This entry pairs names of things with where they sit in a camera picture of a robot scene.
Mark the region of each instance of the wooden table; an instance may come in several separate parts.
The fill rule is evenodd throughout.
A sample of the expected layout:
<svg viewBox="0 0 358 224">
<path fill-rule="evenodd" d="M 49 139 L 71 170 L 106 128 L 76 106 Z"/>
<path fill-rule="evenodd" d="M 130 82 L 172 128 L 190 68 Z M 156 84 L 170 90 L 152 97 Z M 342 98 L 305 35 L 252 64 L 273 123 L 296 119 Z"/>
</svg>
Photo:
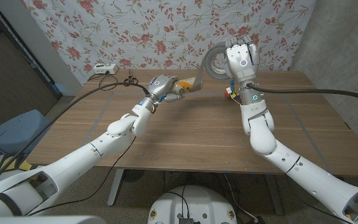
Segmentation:
<svg viewBox="0 0 358 224">
<path fill-rule="evenodd" d="M 196 71 L 134 70 L 134 76 L 144 86 L 160 74 L 187 78 L 196 76 Z M 127 70 L 118 71 L 116 77 L 123 81 Z M 117 168 L 281 173 L 252 151 L 241 125 L 239 105 L 223 95 L 229 82 L 213 80 L 206 73 L 203 80 L 201 91 L 174 103 L 163 101 L 152 116 L 147 133 L 135 141 Z M 96 88 L 99 81 L 89 81 L 78 95 Z M 112 81 L 107 78 L 104 83 Z M 264 88 L 314 88 L 300 72 L 259 72 L 257 82 Z M 118 86 L 88 96 L 57 120 L 27 160 L 37 165 L 57 161 L 130 113 L 143 94 L 134 86 Z M 358 176 L 358 138 L 322 95 L 266 93 L 264 99 L 279 141 L 333 174 Z M 97 166 L 111 166 L 118 156 Z"/>
</svg>

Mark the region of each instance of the floral wallpaper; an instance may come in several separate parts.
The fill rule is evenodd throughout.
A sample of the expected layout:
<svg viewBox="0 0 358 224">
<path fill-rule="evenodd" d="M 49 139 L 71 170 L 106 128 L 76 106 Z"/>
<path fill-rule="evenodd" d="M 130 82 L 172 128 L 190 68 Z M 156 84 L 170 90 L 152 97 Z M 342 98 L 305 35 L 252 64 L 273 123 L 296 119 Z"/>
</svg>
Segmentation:
<svg viewBox="0 0 358 224">
<path fill-rule="evenodd" d="M 261 70 L 288 70 L 316 0 L 21 0 L 82 83 L 96 63 L 198 69 L 215 43 L 250 35 Z"/>
</svg>

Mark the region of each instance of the small red object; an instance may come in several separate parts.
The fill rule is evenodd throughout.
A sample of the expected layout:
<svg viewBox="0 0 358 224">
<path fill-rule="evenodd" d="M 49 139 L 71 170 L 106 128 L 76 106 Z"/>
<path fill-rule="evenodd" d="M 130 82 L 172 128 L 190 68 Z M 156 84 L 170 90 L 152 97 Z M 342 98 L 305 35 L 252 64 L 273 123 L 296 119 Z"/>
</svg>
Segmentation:
<svg viewBox="0 0 358 224">
<path fill-rule="evenodd" d="M 227 92 L 227 90 L 224 91 L 224 96 L 225 96 L 227 99 L 231 99 L 231 96 L 230 96 L 230 94 Z"/>
</svg>

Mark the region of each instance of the table leg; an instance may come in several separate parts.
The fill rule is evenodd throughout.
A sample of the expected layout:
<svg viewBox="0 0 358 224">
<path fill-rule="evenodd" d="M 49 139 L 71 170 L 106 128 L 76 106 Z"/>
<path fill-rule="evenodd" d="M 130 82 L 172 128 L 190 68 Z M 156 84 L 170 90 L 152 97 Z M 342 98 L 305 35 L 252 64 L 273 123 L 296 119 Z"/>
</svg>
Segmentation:
<svg viewBox="0 0 358 224">
<path fill-rule="evenodd" d="M 265 175 L 265 180 L 267 183 L 268 190 L 270 192 L 270 196 L 272 197 L 275 213 L 277 215 L 283 215 L 284 214 L 283 204 L 281 202 L 280 194 L 278 193 L 278 187 L 277 187 L 275 176 Z"/>
<path fill-rule="evenodd" d="M 107 200 L 107 205 L 110 207 L 114 206 L 116 203 L 119 189 L 121 188 L 122 182 L 122 174 L 124 173 L 124 169 L 117 169 L 116 175 L 114 175 L 114 180 L 112 181 L 109 199 Z"/>
</svg>

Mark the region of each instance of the blue chair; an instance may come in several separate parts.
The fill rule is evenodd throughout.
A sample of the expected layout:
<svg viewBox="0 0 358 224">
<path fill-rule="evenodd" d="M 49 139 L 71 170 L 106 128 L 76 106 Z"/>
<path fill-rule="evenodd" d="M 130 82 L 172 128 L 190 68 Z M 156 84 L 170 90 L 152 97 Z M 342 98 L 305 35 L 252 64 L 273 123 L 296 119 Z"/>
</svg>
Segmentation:
<svg viewBox="0 0 358 224">
<path fill-rule="evenodd" d="M 1 124 L 0 152 L 7 156 L 16 154 L 48 123 L 48 119 L 39 111 L 32 110 Z M 49 128 L 32 142 L 23 153 L 30 153 L 48 130 Z"/>
</svg>

